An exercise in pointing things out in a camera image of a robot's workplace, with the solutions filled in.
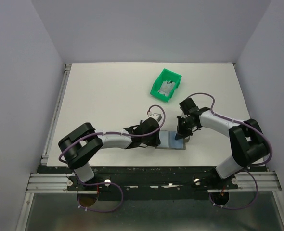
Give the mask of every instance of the metal frame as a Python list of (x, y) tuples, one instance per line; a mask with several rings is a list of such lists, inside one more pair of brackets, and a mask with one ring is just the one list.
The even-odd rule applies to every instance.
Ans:
[[(71, 64), (65, 64), (64, 77), (58, 100), (53, 113), (48, 137), (42, 154), (40, 164), (47, 165), (48, 153), (51, 148), (51, 139), (55, 132), (56, 122), (60, 113), (60, 108), (65, 94), (68, 77), (71, 70)], [(279, 217), (284, 226), (284, 200), (281, 196), (281, 186), (275, 172), (251, 172), (257, 180), (259, 191), (273, 191), (273, 195), (279, 210)], [(27, 220), (31, 211), (32, 202), (35, 193), (90, 193), (96, 194), (96, 191), (68, 191), (68, 177), (73, 174), (31, 174), (26, 189), (26, 195), (17, 223), (16, 231), (25, 231)], [(238, 189), (226, 189), (229, 192), (255, 192), (255, 184), (247, 173), (238, 173), (236, 175)], [(220, 190), (208, 190), (209, 193), (220, 192)]]

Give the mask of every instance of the wall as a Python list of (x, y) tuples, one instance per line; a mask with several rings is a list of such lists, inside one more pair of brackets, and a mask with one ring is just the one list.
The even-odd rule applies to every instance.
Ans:
[(65, 62), (235, 62), (269, 0), (32, 0)]
[(13, 231), (64, 65), (30, 0), (0, 0), (0, 231)]
[(284, 0), (273, 0), (236, 63), (253, 118), (274, 147), (275, 169), (284, 196)]

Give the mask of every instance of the cable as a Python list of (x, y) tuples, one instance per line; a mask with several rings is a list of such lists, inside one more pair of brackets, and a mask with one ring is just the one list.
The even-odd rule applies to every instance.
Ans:
[(209, 97), (212, 98), (212, 100), (213, 100), (213, 103), (212, 103), (211, 106), (210, 106), (210, 111), (212, 112), (213, 115), (215, 115), (215, 116), (217, 116), (217, 117), (219, 117), (219, 118), (221, 118), (221, 119), (228, 120), (228, 121), (233, 122), (233, 123), (237, 123), (237, 124), (244, 125), (244, 126), (246, 126), (247, 128), (250, 128), (251, 130), (255, 131), (258, 135), (260, 135), (260, 136), (266, 141), (266, 143), (267, 143), (268, 146), (269, 146), (269, 150), (270, 150), (270, 151), (269, 151), (269, 157), (268, 157), (267, 160), (265, 160), (264, 162), (258, 163), (258, 164), (252, 164), (252, 166), (260, 166), (260, 165), (264, 165), (264, 164), (267, 164), (268, 162), (270, 162), (270, 160), (271, 160), (271, 158), (272, 158), (272, 153), (273, 153), (272, 145), (271, 145), (271, 142), (269, 141), (269, 139), (267, 139), (267, 137), (266, 137), (263, 133), (261, 133), (261, 132), (260, 132), (259, 130), (257, 130), (256, 128), (254, 128), (254, 127), (252, 127), (252, 126), (250, 126), (250, 125), (248, 125), (248, 124), (246, 124), (246, 123), (244, 123), (244, 122), (242, 122), (242, 121), (234, 120), (234, 119), (228, 118), (228, 117), (226, 117), (226, 116), (219, 115), (219, 114), (215, 113), (214, 110), (213, 110), (213, 107), (214, 107), (214, 105), (215, 105), (215, 98), (214, 98), (214, 96), (212, 96), (211, 94), (199, 92), (199, 93), (191, 94), (191, 95), (189, 95), (187, 98), (190, 98), (190, 97), (192, 97), (192, 96), (194, 96), (194, 95), (207, 95), (207, 96), (209, 96)]
[(79, 207), (81, 208), (84, 208), (88, 211), (93, 211), (93, 212), (99, 212), (99, 213), (109, 213), (109, 212), (113, 212), (115, 210), (117, 210), (118, 208), (120, 208), (120, 206), (123, 204), (124, 202), (124, 194), (123, 194), (123, 190), (121, 189), (121, 187), (113, 182), (100, 182), (100, 183), (94, 183), (94, 184), (86, 184), (86, 183), (83, 183), (79, 177), (77, 176), (78, 180), (80, 181), (80, 184), (82, 185), (85, 185), (85, 186), (96, 186), (96, 185), (102, 185), (102, 184), (112, 184), (114, 186), (116, 186), (119, 191), (121, 192), (121, 201), (118, 203), (118, 205), (115, 207), (115, 208), (112, 208), (112, 209), (107, 209), (107, 210), (99, 210), (99, 209), (95, 209), (95, 208), (89, 208), (89, 207), (84, 207), (81, 205), (80, 203), (80, 199), (78, 198), (78, 203), (79, 203)]
[(213, 206), (216, 206), (216, 207), (219, 207), (219, 208), (223, 208), (223, 209), (228, 209), (228, 210), (240, 210), (240, 209), (248, 208), (248, 207), (250, 207), (251, 205), (253, 205), (253, 203), (254, 203), (254, 202), (257, 200), (257, 198), (258, 198), (258, 183), (257, 183), (257, 180), (254, 178), (254, 176), (253, 176), (250, 172), (248, 172), (246, 169), (244, 169), (244, 171), (245, 171), (246, 173), (248, 173), (248, 174), (252, 177), (252, 179), (253, 179), (253, 181), (254, 181), (254, 183), (255, 183), (255, 185), (256, 185), (256, 194), (255, 194), (253, 200), (252, 200), (249, 204), (247, 204), (247, 205), (245, 205), (245, 206), (243, 206), (243, 207), (223, 207), (223, 206), (221, 206), (221, 205), (216, 204), (216, 203), (213, 201), (212, 194), (210, 193), (210, 194), (209, 194), (209, 200), (211, 201), (211, 203), (213, 204)]
[(156, 133), (157, 131), (159, 131), (163, 124), (165, 123), (166, 121), (166, 113), (165, 111), (163, 110), (163, 108), (157, 104), (154, 104), (152, 106), (149, 107), (148, 109), (148, 112), (150, 112), (150, 110), (153, 108), (153, 107), (159, 107), (160, 110), (162, 111), (162, 114), (163, 114), (163, 120), (162, 120), (162, 123), (161, 125), (155, 129), (154, 131), (152, 132), (149, 132), (149, 133), (146, 133), (146, 134), (142, 134), (142, 135), (134, 135), (134, 134), (126, 134), (126, 133), (121, 133), (121, 132), (118, 132), (118, 131), (107, 131), (105, 134), (103, 132), (95, 132), (95, 133), (92, 133), (92, 134), (89, 134), (89, 135), (86, 135), (84, 137), (81, 137), (79, 140), (73, 142), (71, 145), (69, 145), (59, 156), (59, 161), (61, 161), (62, 163), (65, 163), (66, 164), (66, 161), (62, 160), (62, 157), (64, 156), (65, 153), (68, 152), (69, 149), (71, 149), (72, 147), (74, 147), (76, 144), (80, 143), (81, 141), (89, 138), (89, 137), (92, 137), (92, 136), (97, 136), (97, 135), (121, 135), (121, 136), (130, 136), (130, 137), (144, 137), (144, 136), (150, 136), (154, 133)]

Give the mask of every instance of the green basket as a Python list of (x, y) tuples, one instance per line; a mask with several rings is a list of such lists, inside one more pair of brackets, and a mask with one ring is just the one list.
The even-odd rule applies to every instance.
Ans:
[[(172, 90), (170, 91), (169, 96), (165, 96), (163, 94), (158, 93), (164, 81), (172, 81), (175, 83)], [(174, 90), (179, 86), (180, 82), (181, 82), (181, 75), (176, 74), (167, 69), (163, 69), (163, 71), (161, 72), (161, 74), (153, 84), (150, 94), (164, 102), (168, 102), (172, 98)]]

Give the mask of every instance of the white floor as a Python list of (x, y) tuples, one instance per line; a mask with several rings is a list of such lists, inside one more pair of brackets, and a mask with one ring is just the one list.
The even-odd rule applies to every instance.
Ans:
[[(181, 83), (168, 103), (150, 95), (152, 84), (166, 68), (182, 75)], [(146, 119), (152, 104), (167, 114), (162, 130), (176, 130), (179, 103), (194, 92), (207, 92), (216, 98), (215, 111), (235, 119), (249, 114), (233, 64), (195, 63), (91, 63), (72, 64), (63, 103), (48, 152), (48, 166), (63, 166), (58, 141), (85, 122), (96, 129), (120, 130)], [(195, 96), (201, 108), (210, 106), (207, 96)], [(100, 150), (93, 166), (211, 166), (231, 155), (225, 136), (204, 128), (194, 133), (186, 150), (136, 148)]]

